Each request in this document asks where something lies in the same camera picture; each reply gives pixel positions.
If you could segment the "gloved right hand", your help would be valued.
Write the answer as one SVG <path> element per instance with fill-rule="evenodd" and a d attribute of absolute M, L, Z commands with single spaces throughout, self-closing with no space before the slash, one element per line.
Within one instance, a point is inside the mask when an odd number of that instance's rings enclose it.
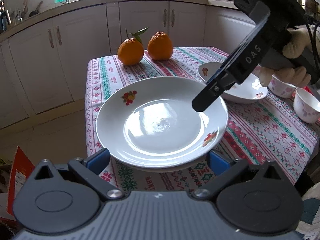
<path fill-rule="evenodd" d="M 263 87 L 269 85 L 272 76 L 299 88 L 304 88 L 310 83 L 311 75 L 304 66 L 292 68 L 285 63 L 285 59 L 298 58 L 305 48 L 313 51 L 312 41 L 316 42 L 316 51 L 319 53 L 319 26 L 311 25 L 309 30 L 306 28 L 291 30 L 290 34 L 291 41 L 282 49 L 282 55 L 272 50 L 268 51 L 262 59 L 258 77 Z"/>

